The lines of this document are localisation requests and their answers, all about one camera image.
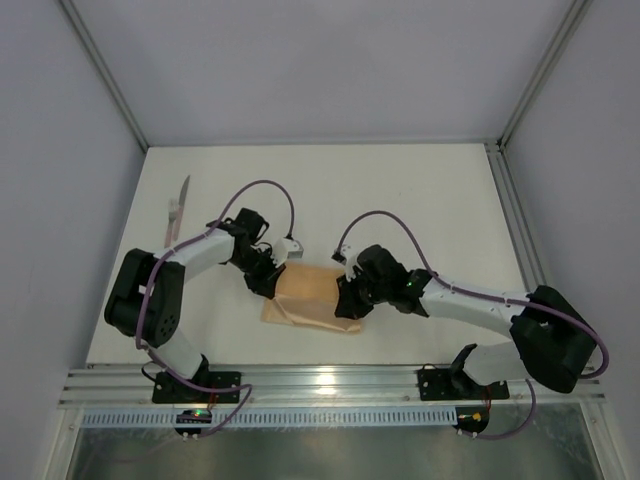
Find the peach satin cloth napkin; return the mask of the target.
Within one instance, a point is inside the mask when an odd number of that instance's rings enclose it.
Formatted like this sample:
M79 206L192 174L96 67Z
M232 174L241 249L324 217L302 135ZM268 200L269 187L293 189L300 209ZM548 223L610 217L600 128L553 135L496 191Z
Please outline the peach satin cloth napkin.
M313 328L341 334L359 334L360 320L335 316L343 271L301 263L287 263L279 277L275 296L264 301L261 321Z

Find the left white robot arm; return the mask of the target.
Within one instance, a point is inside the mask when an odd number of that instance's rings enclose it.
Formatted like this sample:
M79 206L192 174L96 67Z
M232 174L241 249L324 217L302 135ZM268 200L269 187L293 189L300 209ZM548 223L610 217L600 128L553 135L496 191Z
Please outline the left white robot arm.
M212 267L230 264L255 295L271 299L290 258L302 254L291 234L263 243L268 222L243 208L217 220L195 237L158 252L132 249L124 257L104 310L107 324L134 340L160 367L156 403L231 402L245 386L239 374L215 373L180 329L185 285Z

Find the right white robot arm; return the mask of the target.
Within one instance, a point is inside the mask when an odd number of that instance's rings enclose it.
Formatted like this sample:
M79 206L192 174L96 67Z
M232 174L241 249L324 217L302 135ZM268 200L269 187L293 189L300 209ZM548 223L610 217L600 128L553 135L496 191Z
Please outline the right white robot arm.
M468 344L450 363L445 376L463 398L494 383L525 379L569 394L597 346L584 319L545 285L514 298L473 291L424 268L408 270L378 244L357 254L341 247L332 258L344 268L337 280L338 318L359 320L388 304L403 314L456 320L504 337L495 345Z

